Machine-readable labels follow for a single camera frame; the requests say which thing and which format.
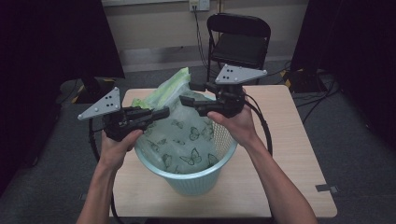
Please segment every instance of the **green plastic bag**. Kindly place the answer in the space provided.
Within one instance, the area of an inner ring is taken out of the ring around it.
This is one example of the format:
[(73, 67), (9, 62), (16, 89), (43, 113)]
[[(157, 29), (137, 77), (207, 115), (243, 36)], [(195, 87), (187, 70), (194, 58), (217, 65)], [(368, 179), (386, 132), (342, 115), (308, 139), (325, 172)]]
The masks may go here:
[(146, 99), (134, 99), (132, 103), (150, 109), (169, 107), (170, 116), (149, 125), (136, 142), (152, 165), (168, 173), (193, 174), (218, 161), (213, 121), (200, 117), (194, 108), (182, 105), (179, 100), (179, 95), (208, 100), (190, 90), (190, 80), (189, 69), (183, 68)]

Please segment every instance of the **wooden table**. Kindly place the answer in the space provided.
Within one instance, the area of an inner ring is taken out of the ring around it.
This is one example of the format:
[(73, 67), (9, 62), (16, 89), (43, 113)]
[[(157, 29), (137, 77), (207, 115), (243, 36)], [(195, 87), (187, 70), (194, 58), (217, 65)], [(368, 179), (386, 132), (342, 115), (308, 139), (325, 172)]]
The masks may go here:
[[(306, 135), (297, 109), (285, 86), (246, 86), (259, 104), (271, 131), (274, 158), (310, 202), (317, 217), (337, 213), (329, 191), (318, 192), (326, 181)], [(122, 106), (143, 99), (153, 89), (126, 92)], [(265, 142), (262, 126), (256, 129)], [(187, 197), (176, 193), (160, 176), (147, 169), (134, 152), (127, 154), (114, 186), (121, 217), (270, 217), (262, 184), (245, 149), (238, 146), (222, 168), (216, 186), (207, 194)]]

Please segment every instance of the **light blue trash can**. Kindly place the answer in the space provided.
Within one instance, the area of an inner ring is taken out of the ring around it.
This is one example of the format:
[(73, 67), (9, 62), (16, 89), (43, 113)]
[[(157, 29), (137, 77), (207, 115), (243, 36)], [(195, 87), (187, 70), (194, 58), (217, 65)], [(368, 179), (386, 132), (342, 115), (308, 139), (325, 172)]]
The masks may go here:
[(213, 122), (214, 142), (219, 162), (201, 172), (178, 175), (167, 173), (152, 165), (145, 157), (142, 149), (135, 147), (139, 160), (156, 175), (162, 176), (169, 185), (182, 195), (196, 196), (209, 192), (215, 185), (221, 171), (221, 167), (231, 158), (235, 152), (237, 143), (223, 126)]

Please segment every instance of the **electrical outlet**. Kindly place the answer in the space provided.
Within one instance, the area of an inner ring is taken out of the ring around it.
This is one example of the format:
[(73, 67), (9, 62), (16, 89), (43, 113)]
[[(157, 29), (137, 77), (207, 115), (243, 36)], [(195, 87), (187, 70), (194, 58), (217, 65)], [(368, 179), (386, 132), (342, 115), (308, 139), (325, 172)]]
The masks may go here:
[(190, 0), (190, 11), (199, 10), (199, 0)]
[(210, 9), (210, 0), (189, 0), (190, 11), (208, 11)]

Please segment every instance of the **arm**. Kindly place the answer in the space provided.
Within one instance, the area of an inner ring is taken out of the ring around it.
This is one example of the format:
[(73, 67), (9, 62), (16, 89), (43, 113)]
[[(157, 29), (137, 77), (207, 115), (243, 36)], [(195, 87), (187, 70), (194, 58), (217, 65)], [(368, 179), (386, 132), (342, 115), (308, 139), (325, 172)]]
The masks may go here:
[(283, 173), (257, 135), (248, 106), (245, 105), (240, 114), (230, 119), (216, 112), (209, 112), (207, 116), (227, 128), (247, 150), (278, 223), (318, 223), (304, 195)]
[(132, 150), (141, 130), (129, 133), (121, 142), (107, 138), (102, 132), (101, 157), (93, 173), (87, 200), (77, 223), (108, 223), (111, 194), (117, 171), (121, 168), (126, 152)]

